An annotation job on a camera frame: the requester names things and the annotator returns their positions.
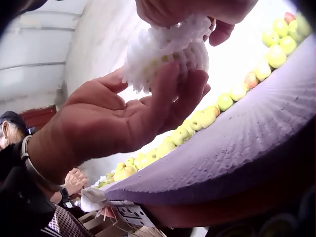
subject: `forearm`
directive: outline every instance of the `forearm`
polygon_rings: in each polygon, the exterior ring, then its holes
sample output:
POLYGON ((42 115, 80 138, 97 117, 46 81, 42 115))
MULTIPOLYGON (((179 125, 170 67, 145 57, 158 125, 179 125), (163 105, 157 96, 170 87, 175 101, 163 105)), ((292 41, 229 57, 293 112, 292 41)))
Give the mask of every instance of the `forearm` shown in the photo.
POLYGON ((55 204, 59 204, 62 199, 61 193, 56 192, 54 195, 51 197, 51 202, 55 204))

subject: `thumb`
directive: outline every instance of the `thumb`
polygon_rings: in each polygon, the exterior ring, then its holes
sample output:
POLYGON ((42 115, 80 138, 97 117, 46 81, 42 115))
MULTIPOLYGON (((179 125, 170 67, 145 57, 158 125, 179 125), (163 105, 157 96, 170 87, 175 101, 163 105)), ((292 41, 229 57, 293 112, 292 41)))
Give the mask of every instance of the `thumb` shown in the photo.
POLYGON ((216 21, 215 30, 210 34, 209 43, 211 46, 218 46, 228 40, 235 25, 230 25, 222 21, 216 21))

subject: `hand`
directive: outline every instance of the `hand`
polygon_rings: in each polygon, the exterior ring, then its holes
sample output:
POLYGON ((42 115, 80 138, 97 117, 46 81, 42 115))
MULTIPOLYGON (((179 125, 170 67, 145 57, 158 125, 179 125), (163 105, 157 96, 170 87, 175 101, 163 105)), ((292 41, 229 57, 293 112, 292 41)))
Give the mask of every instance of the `hand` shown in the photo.
POLYGON ((137 13, 144 21, 169 27, 191 14, 204 14, 216 19, 209 42, 217 46, 226 41, 235 24, 241 22, 258 0, 136 0, 137 13))
POLYGON ((158 71, 152 96, 125 103, 117 95, 128 86, 120 72, 84 83, 30 138, 28 154, 45 178, 62 183, 70 169, 86 160, 140 149, 179 126, 210 90, 201 70, 189 72, 179 89, 179 66, 173 62, 158 71))
POLYGON ((79 192, 84 185, 88 182, 87 176, 81 173, 81 171, 77 168, 72 169, 68 172, 65 178, 64 187, 68 191, 69 197, 73 194, 79 192))

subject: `fruit display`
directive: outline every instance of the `fruit display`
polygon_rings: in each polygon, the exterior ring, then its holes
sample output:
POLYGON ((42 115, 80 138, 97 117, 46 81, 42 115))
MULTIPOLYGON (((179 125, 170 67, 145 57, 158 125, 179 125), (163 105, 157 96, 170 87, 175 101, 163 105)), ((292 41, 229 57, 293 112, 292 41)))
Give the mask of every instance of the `fruit display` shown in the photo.
POLYGON ((220 94, 214 104, 195 111, 190 118, 185 119, 178 128, 172 131, 170 136, 165 137, 157 148, 146 153, 138 153, 135 158, 130 157, 125 163, 118 163, 114 173, 108 173, 106 179, 100 181, 96 187, 100 188, 130 177, 138 170, 163 158, 177 146, 186 143, 198 131, 211 126, 221 113, 227 111, 234 103, 246 96, 248 91, 268 78, 273 70, 281 67, 287 57, 311 32, 312 28, 300 12, 297 12, 296 16, 287 12, 283 18, 276 19, 271 29, 262 32, 262 42, 268 47, 267 53, 241 83, 232 86, 229 93, 220 94))

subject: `white cloth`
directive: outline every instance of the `white cloth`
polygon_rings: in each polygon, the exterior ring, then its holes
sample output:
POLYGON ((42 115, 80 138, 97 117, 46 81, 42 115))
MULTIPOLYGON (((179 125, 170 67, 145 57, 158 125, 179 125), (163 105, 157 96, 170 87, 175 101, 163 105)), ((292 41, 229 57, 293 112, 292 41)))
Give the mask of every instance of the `white cloth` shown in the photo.
POLYGON ((92 212, 92 211, 99 211, 103 207, 105 207, 107 200, 104 196, 104 191, 108 188, 112 187, 114 184, 118 183, 113 182, 111 184, 104 185, 99 189, 95 188, 94 186, 87 187, 81 190, 81 202, 80 208, 84 212, 92 212))

